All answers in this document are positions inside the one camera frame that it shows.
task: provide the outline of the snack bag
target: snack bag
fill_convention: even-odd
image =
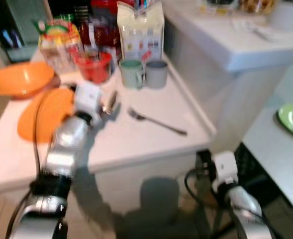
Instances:
[[[161,59],[164,40],[164,14],[160,1],[136,11],[118,3],[117,25],[121,36],[123,59]]]

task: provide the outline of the orange plate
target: orange plate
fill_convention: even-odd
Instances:
[[[48,84],[54,70],[45,62],[19,63],[0,68],[0,95],[23,96]]]
[[[54,130],[72,113],[73,94],[71,90],[62,88],[36,96],[19,118],[18,135],[25,140],[34,141],[35,113],[42,101],[37,117],[37,142],[49,143]]]

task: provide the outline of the floor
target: floor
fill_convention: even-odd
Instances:
[[[0,97],[0,116],[7,102],[8,98]],[[195,202],[192,199],[186,198],[186,201],[183,204],[185,205],[184,209],[187,211],[187,208],[191,208],[191,205],[194,204]],[[0,196],[0,239],[4,238],[5,230],[11,213],[14,210],[14,207],[15,205],[11,201]],[[289,208],[289,206],[282,198],[278,198],[276,201],[274,201],[271,205],[264,209],[264,212],[270,220],[271,224],[284,236],[285,239],[293,239],[293,210]],[[204,214],[209,221],[210,231],[213,230],[214,227],[215,229],[220,228],[223,224],[229,221],[229,216],[226,213],[219,217],[218,215],[216,215],[215,211],[205,209]],[[218,223],[217,226],[214,226],[213,224],[216,221],[219,221],[220,223]],[[195,223],[199,227],[201,221],[195,220]],[[182,228],[182,231],[185,230],[185,228],[187,230],[194,230],[194,227],[185,227],[184,224],[181,224],[179,227]],[[176,227],[171,229],[171,234],[174,234],[173,237],[165,236],[165,238],[185,238],[182,235],[176,233],[174,230],[176,230]],[[68,235],[68,238],[70,239],[96,238],[91,232],[90,226],[83,223],[77,223],[72,221],[69,222],[69,232],[70,233]],[[235,232],[232,232],[224,238],[236,239],[237,236]]]

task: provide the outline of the white counter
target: white counter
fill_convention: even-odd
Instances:
[[[293,68],[277,86],[243,142],[293,206],[293,135],[274,121],[276,111],[288,103],[293,103]]]
[[[38,52],[33,60],[39,58]],[[82,78],[76,72],[61,75],[61,80],[80,82]],[[116,120],[107,121],[95,137],[94,145],[89,150],[90,172],[195,152],[206,148],[212,141],[214,127],[173,69],[162,90],[128,90],[122,86],[119,70],[102,89],[106,94],[117,89],[121,108]],[[35,177],[32,143],[21,139],[17,134],[19,117],[30,102],[31,100],[10,101],[0,119],[0,190],[27,185]],[[186,130],[188,136],[179,136],[150,122],[130,118],[127,114],[129,106],[147,116]],[[40,146],[42,160],[46,149],[47,145]]]
[[[232,17],[204,15],[195,0],[163,0],[163,10],[172,24],[225,71],[293,64],[293,41],[268,42],[253,33],[237,31]]]

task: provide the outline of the green mug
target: green mug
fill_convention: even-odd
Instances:
[[[143,63],[140,60],[121,60],[120,70],[123,85],[127,88],[140,89],[143,86]]]

